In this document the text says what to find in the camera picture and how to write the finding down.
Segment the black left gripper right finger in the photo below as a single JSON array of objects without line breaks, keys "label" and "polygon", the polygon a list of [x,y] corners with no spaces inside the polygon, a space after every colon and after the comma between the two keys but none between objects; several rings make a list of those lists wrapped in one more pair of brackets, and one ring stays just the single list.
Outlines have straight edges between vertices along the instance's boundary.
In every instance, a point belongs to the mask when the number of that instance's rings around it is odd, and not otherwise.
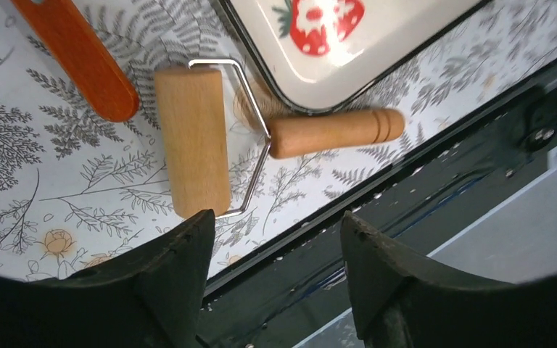
[{"label": "black left gripper right finger", "polygon": [[351,212],[340,229],[367,347],[557,347],[557,274],[512,284],[444,265]]}]

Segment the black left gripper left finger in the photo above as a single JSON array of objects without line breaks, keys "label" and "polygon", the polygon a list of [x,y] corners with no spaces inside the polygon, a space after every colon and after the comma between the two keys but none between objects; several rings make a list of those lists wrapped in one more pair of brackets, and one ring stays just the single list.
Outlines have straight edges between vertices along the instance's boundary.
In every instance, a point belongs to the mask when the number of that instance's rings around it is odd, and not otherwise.
[{"label": "black left gripper left finger", "polygon": [[214,238],[203,210],[62,280],[0,276],[0,347],[194,347]]}]

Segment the square strawberry ceramic plate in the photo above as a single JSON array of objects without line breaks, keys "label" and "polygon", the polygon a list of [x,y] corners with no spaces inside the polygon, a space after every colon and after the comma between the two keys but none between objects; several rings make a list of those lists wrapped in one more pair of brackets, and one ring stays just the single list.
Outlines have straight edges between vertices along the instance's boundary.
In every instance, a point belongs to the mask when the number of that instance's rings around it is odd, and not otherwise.
[{"label": "square strawberry ceramic plate", "polygon": [[269,87],[298,112],[334,111],[483,6],[464,0],[219,1]]}]

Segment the wooden dough roller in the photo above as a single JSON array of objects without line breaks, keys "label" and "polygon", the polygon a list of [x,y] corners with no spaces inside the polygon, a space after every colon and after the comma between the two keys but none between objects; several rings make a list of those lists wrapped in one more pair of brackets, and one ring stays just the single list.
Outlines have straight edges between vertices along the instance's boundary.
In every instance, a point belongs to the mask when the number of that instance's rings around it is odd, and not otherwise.
[{"label": "wooden dough roller", "polygon": [[[240,207],[231,208],[223,78],[231,67],[264,137]],[[165,146],[173,209],[182,218],[213,210],[217,218],[247,211],[269,157],[386,143],[401,137],[405,118],[396,109],[364,109],[323,117],[286,117],[267,123],[242,65],[231,58],[191,59],[182,67],[157,71],[154,88]]]}]

